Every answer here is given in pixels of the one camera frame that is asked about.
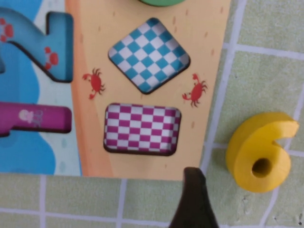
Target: blue checkered square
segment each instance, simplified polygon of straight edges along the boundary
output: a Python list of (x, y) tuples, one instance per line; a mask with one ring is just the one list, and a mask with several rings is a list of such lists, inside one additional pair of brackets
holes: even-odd
[(116, 43), (109, 58), (144, 94), (160, 87), (190, 63), (186, 51), (156, 18)]

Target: green puzzle piece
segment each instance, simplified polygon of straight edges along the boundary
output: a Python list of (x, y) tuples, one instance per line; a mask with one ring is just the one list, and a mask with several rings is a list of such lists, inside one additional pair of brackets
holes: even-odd
[(173, 6), (185, 0), (140, 0), (151, 6)]

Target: blue water illustration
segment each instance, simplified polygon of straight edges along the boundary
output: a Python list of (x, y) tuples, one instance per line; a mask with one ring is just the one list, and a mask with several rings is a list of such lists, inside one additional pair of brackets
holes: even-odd
[[(22, 13), (31, 21), (42, 0), (0, 0), (0, 7)], [(0, 74), (0, 101), (36, 104), (39, 85), (31, 60), (12, 44), (0, 46), (5, 72)], [(54, 174), (52, 148), (37, 132), (11, 131), (0, 138), (0, 172)]]

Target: dark object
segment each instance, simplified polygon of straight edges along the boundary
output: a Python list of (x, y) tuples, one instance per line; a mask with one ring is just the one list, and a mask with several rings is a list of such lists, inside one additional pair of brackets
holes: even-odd
[(185, 168), (183, 192), (169, 228), (219, 228), (199, 168)]

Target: blue number 2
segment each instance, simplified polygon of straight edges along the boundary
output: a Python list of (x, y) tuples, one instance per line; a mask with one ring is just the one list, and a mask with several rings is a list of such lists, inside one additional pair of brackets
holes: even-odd
[[(22, 50), (50, 78), (73, 80), (73, 18), (67, 13), (47, 15), (46, 35), (22, 14), (0, 7), (0, 43), (12, 43)], [(0, 57), (0, 73), (5, 72)]]

